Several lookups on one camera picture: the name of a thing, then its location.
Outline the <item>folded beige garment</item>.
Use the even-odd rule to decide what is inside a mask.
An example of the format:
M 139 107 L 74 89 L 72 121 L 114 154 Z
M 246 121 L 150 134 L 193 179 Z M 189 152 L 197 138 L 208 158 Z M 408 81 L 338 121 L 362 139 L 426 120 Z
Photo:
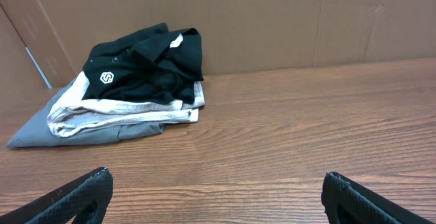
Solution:
M 144 122 L 196 123 L 199 108 L 205 104 L 200 82 L 194 83 L 192 104 L 178 99 L 164 105 L 149 101 L 135 103 L 111 99 L 83 99 L 88 87 L 88 78 L 80 72 L 72 85 L 52 105 L 46 122 L 53 135 L 68 138 L 84 130 L 95 131 Z

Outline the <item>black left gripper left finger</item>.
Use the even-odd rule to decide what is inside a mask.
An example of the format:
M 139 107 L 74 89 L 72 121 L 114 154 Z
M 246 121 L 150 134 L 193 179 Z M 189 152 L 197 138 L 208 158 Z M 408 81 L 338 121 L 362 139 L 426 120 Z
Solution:
M 112 195 L 112 174 L 108 168 L 99 167 L 1 216 L 1 222 L 100 224 Z

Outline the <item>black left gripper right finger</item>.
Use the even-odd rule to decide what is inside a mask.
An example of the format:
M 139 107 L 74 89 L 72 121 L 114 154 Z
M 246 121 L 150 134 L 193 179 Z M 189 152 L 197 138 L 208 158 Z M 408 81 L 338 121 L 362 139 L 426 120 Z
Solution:
M 332 224 L 432 224 L 338 172 L 325 175 L 321 201 Z

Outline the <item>black polo shirt with logo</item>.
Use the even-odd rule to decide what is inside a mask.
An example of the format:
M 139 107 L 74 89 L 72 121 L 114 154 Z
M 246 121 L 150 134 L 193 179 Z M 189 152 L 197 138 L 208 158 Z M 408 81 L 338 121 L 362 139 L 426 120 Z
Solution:
M 84 99 L 193 103 L 194 84 L 203 80 L 202 38 L 194 28 L 160 23 L 94 46 L 82 70 Z

